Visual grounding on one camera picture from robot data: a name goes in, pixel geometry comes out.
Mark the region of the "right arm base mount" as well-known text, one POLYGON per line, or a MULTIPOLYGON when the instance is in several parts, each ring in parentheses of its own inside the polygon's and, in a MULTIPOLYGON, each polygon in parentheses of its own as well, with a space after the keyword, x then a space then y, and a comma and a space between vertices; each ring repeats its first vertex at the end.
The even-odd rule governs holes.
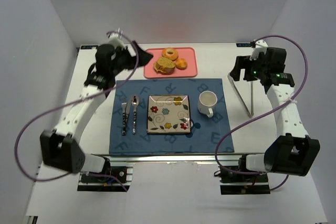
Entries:
POLYGON ((262 171, 247 168, 247 154, 236 159, 236 164, 227 165, 226 161, 215 156, 219 170, 214 173, 219 178, 222 195, 268 195, 270 187, 268 175, 262 171))

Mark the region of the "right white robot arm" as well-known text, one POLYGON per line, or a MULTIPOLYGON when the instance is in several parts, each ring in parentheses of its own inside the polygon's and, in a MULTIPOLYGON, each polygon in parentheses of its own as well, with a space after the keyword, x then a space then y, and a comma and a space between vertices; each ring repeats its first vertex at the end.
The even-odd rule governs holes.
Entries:
POLYGON ((276 140, 263 154, 247 154, 246 172, 279 173, 306 176, 319 150, 320 143, 312 139, 300 118, 293 96, 295 83, 285 73, 285 49, 267 47, 258 57, 238 56, 230 77, 239 81, 243 70, 244 80, 260 81, 273 108, 276 140))

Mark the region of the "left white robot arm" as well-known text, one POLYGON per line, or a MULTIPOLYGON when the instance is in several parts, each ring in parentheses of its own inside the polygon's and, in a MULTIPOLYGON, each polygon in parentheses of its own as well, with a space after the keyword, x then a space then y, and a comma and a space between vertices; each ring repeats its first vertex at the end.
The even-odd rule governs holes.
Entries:
POLYGON ((80 147, 81 136, 97 108, 104 103, 115 86, 116 76, 124 70, 146 66, 153 55, 144 51, 133 41, 138 52, 132 56, 127 46, 112 42, 98 46, 95 63, 88 70, 87 78, 79 96, 68 114, 51 130, 40 135, 43 162, 49 167, 72 174, 107 174, 109 164, 105 157, 86 154, 80 147))

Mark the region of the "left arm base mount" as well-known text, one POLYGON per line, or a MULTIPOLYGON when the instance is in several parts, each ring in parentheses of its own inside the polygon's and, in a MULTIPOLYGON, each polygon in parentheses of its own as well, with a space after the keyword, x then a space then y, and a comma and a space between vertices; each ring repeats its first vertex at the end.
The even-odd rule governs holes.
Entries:
POLYGON ((77 191, 126 193, 131 186, 132 175, 132 165, 105 158, 102 172, 80 174, 77 191))

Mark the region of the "small round bread roll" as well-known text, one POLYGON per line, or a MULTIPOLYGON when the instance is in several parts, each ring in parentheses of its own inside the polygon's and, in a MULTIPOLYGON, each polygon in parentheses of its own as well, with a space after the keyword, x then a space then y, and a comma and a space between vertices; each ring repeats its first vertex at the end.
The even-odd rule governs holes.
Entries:
POLYGON ((183 58, 178 58, 175 61, 175 66, 180 69, 180 70, 184 70, 187 68, 188 64, 187 61, 183 58))

